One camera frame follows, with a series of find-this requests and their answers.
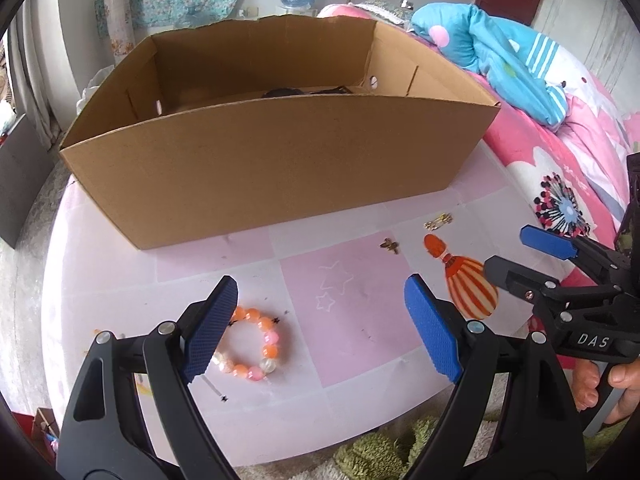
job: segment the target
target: concrete floor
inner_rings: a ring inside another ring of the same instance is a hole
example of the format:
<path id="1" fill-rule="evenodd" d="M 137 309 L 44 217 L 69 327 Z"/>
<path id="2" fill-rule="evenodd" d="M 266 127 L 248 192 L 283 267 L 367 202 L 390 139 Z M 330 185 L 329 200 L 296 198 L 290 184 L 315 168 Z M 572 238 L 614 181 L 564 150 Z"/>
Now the concrete floor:
<path id="1" fill-rule="evenodd" d="M 58 162 L 29 212 L 16 249 L 0 239 L 0 392 L 14 412 L 32 414 L 39 406 L 50 406 L 42 359 L 42 279 L 68 178 Z"/>

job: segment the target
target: curtain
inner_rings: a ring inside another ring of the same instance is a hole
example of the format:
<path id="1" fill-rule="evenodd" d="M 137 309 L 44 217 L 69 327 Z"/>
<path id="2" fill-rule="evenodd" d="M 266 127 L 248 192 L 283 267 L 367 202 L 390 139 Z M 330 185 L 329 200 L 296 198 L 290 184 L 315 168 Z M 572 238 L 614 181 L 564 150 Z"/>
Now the curtain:
<path id="1" fill-rule="evenodd" d="M 60 134 L 44 86 L 31 22 L 31 0 L 25 0 L 7 33 L 9 80 L 14 91 L 15 110 L 27 115 L 40 142 L 49 149 Z"/>

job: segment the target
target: pink and white tablecloth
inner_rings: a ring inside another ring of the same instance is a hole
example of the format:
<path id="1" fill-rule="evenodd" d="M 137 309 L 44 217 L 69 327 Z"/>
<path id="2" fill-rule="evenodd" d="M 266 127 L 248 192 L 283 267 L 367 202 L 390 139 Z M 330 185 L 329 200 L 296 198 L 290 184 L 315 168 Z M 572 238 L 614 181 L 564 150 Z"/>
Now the pink and white tablecloth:
<path id="1" fill-rule="evenodd" d="M 452 254 L 480 262 L 500 254 L 557 278 L 568 273 L 520 244 L 520 227 L 538 219 L 484 142 L 441 192 L 149 251 L 130 245 L 72 178 L 53 227 L 42 305 L 58 420 L 96 332 L 148 333 L 229 274 L 242 305 L 280 318 L 283 354 L 260 383 L 210 366 L 207 381 L 199 377 L 190 386 L 233 465 L 310 452 L 385 424 L 447 386 L 402 294 L 407 277 L 419 272 L 436 295 L 450 297 L 444 264 L 424 245 L 425 222 L 442 213 L 453 220 L 434 234 Z M 380 247 L 385 238 L 399 243 L 399 254 Z M 512 334 L 530 313 L 530 305 L 500 292 L 485 321 Z M 223 343 L 243 362 L 257 363 L 257 329 L 243 325 Z M 154 446 L 171 460 L 148 381 L 137 380 Z"/>

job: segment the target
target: blue gripper pad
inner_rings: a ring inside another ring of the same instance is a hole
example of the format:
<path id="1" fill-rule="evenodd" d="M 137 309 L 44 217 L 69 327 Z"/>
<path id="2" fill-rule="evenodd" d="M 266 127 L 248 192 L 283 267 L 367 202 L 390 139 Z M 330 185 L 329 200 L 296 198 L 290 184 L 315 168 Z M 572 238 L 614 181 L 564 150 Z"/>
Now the blue gripper pad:
<path id="1" fill-rule="evenodd" d="M 455 383 L 462 373 L 458 344 L 438 314 L 428 291 L 413 276 L 404 284 L 404 304 L 436 370 Z"/>
<path id="2" fill-rule="evenodd" d="M 531 225 L 526 225 L 520 230 L 520 241 L 527 247 L 559 260 L 568 260 L 578 255 L 578 249 L 571 242 L 571 238 L 564 238 Z"/>
<path id="3" fill-rule="evenodd" d="M 238 306 L 238 284 L 229 276 L 220 280 L 211 295 L 196 313 L 189 329 L 183 332 L 184 364 L 180 370 L 185 384 L 203 374 L 213 357 L 213 352 L 229 325 Z"/>

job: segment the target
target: silver screw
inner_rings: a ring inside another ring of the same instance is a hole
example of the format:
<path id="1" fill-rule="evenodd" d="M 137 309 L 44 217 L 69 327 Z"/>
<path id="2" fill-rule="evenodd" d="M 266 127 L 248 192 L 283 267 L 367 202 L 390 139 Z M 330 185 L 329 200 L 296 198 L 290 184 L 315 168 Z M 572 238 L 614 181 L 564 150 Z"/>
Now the silver screw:
<path id="1" fill-rule="evenodd" d="M 479 321 L 469 321 L 466 324 L 466 328 L 472 334 L 481 334 L 482 332 L 484 332 L 484 325 Z"/>
<path id="2" fill-rule="evenodd" d="M 165 321 L 158 327 L 158 332 L 162 335 L 168 335 L 175 330 L 175 323 L 173 321 Z"/>
<path id="3" fill-rule="evenodd" d="M 98 343 L 98 345 L 103 345 L 105 344 L 109 339 L 111 339 L 111 334 L 109 332 L 100 332 L 96 337 L 95 337 L 95 342 Z"/>
<path id="4" fill-rule="evenodd" d="M 546 335 L 544 335 L 542 332 L 534 332 L 531 334 L 531 339 L 533 339 L 534 343 L 542 345 L 546 342 Z"/>

